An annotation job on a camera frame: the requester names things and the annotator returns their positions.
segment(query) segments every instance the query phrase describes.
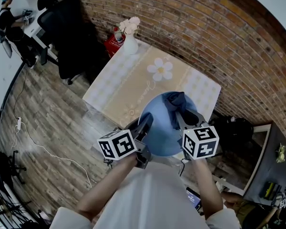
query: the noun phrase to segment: table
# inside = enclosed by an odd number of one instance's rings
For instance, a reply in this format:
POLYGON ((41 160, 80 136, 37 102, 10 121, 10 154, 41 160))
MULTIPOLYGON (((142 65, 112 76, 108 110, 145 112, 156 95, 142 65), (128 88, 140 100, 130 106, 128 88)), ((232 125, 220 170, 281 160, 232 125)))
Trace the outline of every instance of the table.
POLYGON ((181 60, 137 41, 138 52, 125 55, 122 46, 94 80, 83 100, 123 129, 138 118, 157 95, 184 91, 197 111, 209 121, 220 85, 181 60))
POLYGON ((281 185, 281 192, 285 190, 286 151, 285 162, 277 163, 276 150, 280 146, 280 143, 286 146, 286 138, 275 123, 255 126, 254 132, 266 132, 267 134, 261 154, 246 187, 240 189, 216 176, 213 176, 213 178, 215 181, 244 196, 246 200, 270 206, 272 201, 261 198, 259 194, 268 181, 281 185))
MULTIPOLYGON (((27 34, 27 36, 32 37, 42 48, 46 48, 47 46, 40 40, 40 38, 37 36, 38 32, 41 31, 41 26, 37 23, 37 19, 39 16, 41 16, 47 9, 44 8, 41 11, 34 12, 33 17, 34 20, 31 24, 27 25, 24 28, 24 33, 27 34)), ((57 60, 57 56, 51 51, 48 50, 48 55, 51 56, 54 60, 57 60)))

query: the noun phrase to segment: office chair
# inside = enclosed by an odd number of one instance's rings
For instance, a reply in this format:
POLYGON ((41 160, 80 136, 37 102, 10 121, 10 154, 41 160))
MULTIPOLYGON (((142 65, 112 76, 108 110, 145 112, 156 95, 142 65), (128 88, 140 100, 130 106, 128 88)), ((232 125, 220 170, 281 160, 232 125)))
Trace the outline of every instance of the office chair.
POLYGON ((38 0, 38 9, 47 10, 37 19, 58 51, 58 61, 47 55, 47 48, 41 53, 41 64, 48 60, 59 67, 62 79, 71 79, 86 72, 92 83, 91 72, 100 72, 103 46, 98 43, 94 26, 84 23, 80 0, 38 0))

